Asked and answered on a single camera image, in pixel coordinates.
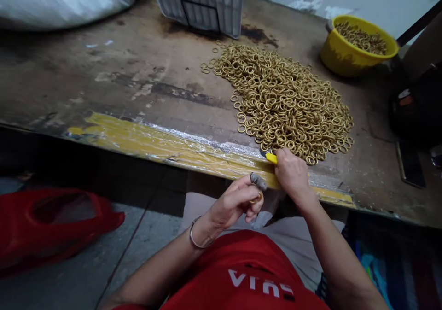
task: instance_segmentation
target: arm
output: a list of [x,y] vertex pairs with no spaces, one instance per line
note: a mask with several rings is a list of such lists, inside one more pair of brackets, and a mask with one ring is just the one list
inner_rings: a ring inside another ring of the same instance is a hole
[[278,150],[276,155],[276,176],[307,222],[334,305],[338,309],[388,309],[310,187],[305,162],[288,149]]
[[[250,175],[233,182],[213,206],[193,225],[196,244],[210,244],[224,230],[232,226],[246,212],[246,222],[256,218],[263,199],[251,205],[259,190],[250,182]],[[140,266],[129,279],[103,304],[101,310],[111,310],[122,304],[158,305],[171,287],[191,264],[204,252],[189,238],[190,227],[175,240]]]

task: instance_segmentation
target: yellow tape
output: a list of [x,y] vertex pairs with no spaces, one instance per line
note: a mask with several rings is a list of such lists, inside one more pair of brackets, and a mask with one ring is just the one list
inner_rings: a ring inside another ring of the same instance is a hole
[[[70,140],[117,151],[130,156],[169,164],[236,180],[251,172],[259,174],[272,189],[279,189],[273,165],[239,153],[226,153],[210,145],[181,138],[175,134],[139,123],[93,113],[87,118],[92,126],[70,127]],[[351,196],[315,188],[325,202],[356,208]]]

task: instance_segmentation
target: worn wooden table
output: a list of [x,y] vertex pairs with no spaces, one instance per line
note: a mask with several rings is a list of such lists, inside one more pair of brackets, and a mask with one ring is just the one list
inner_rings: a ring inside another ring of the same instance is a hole
[[[391,83],[379,72],[351,81],[329,72],[319,59],[323,19],[244,0],[242,25],[240,43],[311,64],[350,107],[349,153],[309,168],[321,199],[442,228],[442,184],[429,158],[421,157],[426,189],[401,181],[387,122]],[[254,139],[237,132],[230,83],[200,70],[215,40],[164,18],[155,0],[74,30],[2,33],[0,44],[2,124],[231,179],[255,170],[278,187]]]

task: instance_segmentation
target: tile floor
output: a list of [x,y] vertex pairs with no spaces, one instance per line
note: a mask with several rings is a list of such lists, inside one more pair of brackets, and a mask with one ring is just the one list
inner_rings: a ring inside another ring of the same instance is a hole
[[109,198],[125,212],[123,225],[67,261],[1,279],[2,309],[96,309],[177,235],[186,171],[102,150],[94,155],[99,167],[86,173],[89,180],[74,177],[68,185]]

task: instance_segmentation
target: bracelet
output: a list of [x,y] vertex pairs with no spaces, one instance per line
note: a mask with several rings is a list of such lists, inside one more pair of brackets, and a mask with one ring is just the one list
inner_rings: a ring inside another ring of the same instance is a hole
[[192,221],[192,225],[190,225],[190,233],[189,233],[189,237],[190,237],[190,241],[192,242],[192,244],[193,244],[195,247],[197,247],[198,249],[205,249],[205,248],[210,247],[210,246],[212,245],[212,243],[213,243],[215,240],[212,240],[212,242],[210,242],[210,243],[209,243],[208,245],[206,245],[206,246],[200,246],[200,245],[197,245],[197,244],[195,243],[195,241],[193,240],[193,237],[192,237],[192,229],[193,229],[193,225],[194,225],[194,223],[195,223],[199,218],[201,218],[201,216],[199,216],[199,217],[196,218],[194,221]]

